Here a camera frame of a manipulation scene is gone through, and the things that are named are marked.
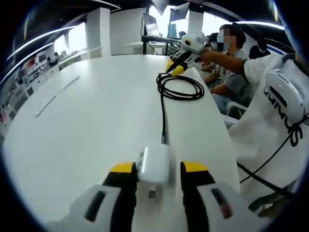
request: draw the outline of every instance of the ceiling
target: ceiling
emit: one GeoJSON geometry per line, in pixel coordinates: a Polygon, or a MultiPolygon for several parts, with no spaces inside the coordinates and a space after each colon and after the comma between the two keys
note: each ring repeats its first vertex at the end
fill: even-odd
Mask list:
{"type": "MultiPolygon", "coordinates": [[[[120,6],[121,10],[145,7],[146,0],[105,0],[106,2],[120,6]]],[[[78,25],[86,21],[86,14],[98,7],[109,8],[111,11],[117,10],[99,0],[27,0],[18,2],[18,9],[13,5],[14,0],[8,1],[8,11],[4,16],[4,22],[10,22],[12,26],[6,30],[2,61],[17,48],[27,41],[42,35],[46,32],[59,29],[65,26],[78,25]]],[[[171,5],[185,3],[183,0],[170,0],[171,5]]],[[[229,21],[263,21],[281,24],[275,20],[274,14],[270,10],[268,0],[191,0],[190,10],[217,15],[229,21]]],[[[263,26],[241,26],[243,30],[253,36],[270,38],[291,46],[284,31],[271,29],[263,26]]],[[[51,37],[44,37],[35,43],[27,46],[16,54],[15,63],[26,55],[54,41],[65,31],[53,34],[51,37]]]]}

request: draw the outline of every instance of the office room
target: office room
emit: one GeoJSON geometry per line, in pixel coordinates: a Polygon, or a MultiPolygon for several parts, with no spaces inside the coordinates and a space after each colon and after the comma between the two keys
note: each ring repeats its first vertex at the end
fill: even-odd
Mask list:
{"type": "Polygon", "coordinates": [[[20,225],[255,232],[300,214],[309,69],[286,4],[22,4],[0,78],[4,199],[20,225]]]}

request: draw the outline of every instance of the monitor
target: monitor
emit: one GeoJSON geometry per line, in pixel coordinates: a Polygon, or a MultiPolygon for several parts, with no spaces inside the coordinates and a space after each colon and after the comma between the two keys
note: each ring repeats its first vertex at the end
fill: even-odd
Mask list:
{"type": "Polygon", "coordinates": [[[46,53],[39,56],[39,63],[42,63],[44,60],[46,60],[46,53]]]}
{"type": "Polygon", "coordinates": [[[171,9],[170,20],[176,21],[176,20],[185,19],[185,17],[187,16],[188,10],[189,10],[189,5],[190,3],[187,2],[180,6],[176,6],[174,9],[171,9]]]}
{"type": "Polygon", "coordinates": [[[154,37],[160,37],[156,19],[147,13],[144,13],[143,17],[144,17],[147,35],[154,36],[154,37]]]}
{"type": "Polygon", "coordinates": [[[151,0],[153,2],[154,7],[159,11],[159,13],[162,15],[165,11],[165,8],[169,4],[169,0],[151,0]]]}

